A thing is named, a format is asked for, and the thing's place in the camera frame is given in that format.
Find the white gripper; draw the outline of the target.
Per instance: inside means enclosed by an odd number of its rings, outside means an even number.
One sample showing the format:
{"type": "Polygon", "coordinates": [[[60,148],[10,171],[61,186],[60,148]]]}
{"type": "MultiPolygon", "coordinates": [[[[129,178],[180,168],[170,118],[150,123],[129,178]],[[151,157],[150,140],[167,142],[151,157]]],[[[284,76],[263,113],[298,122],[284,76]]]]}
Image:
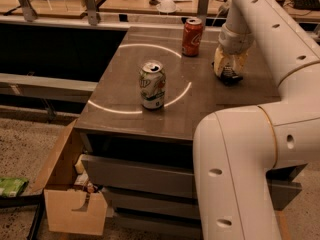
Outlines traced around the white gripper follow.
{"type": "Polygon", "coordinates": [[[231,30],[227,24],[223,24],[218,37],[220,46],[215,51],[214,63],[218,65],[229,63],[232,66],[233,62],[230,55],[238,54],[235,56],[235,70],[237,74],[241,75],[248,57],[247,50],[251,47],[253,41],[254,36],[248,32],[248,29],[245,29],[244,33],[238,33],[231,30]]]}

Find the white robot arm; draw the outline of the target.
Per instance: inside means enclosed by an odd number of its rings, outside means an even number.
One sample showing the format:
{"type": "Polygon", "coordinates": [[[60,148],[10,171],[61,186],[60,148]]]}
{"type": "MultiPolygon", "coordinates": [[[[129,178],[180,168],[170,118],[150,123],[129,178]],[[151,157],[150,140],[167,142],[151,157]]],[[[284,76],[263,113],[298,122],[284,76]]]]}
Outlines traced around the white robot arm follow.
{"type": "Polygon", "coordinates": [[[281,99],[220,110],[197,126],[203,238],[281,240],[266,173],[319,158],[319,47],[275,0],[232,0],[227,21],[251,31],[281,99]]]}

